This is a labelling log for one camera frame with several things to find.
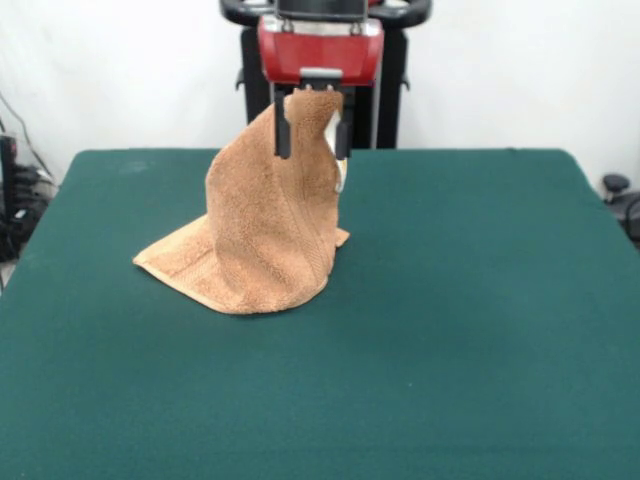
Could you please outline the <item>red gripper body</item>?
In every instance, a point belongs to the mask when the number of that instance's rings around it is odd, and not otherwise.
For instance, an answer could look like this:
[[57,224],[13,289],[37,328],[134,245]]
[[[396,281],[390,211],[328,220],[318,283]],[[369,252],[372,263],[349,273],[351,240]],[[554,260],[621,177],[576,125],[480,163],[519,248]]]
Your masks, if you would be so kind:
[[258,44],[263,73],[274,85],[369,87],[377,81],[384,30],[378,20],[261,20]]

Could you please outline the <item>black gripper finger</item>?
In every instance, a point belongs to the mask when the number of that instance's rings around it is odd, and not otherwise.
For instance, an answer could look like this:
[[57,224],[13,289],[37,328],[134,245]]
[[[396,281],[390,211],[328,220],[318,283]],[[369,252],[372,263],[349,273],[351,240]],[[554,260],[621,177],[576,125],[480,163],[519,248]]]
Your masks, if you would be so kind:
[[336,127],[335,157],[337,160],[346,160],[350,156],[352,146],[354,88],[345,87],[341,94],[342,112]]
[[273,86],[275,154],[282,159],[291,156],[291,126],[286,116],[286,101],[291,94],[291,87]]

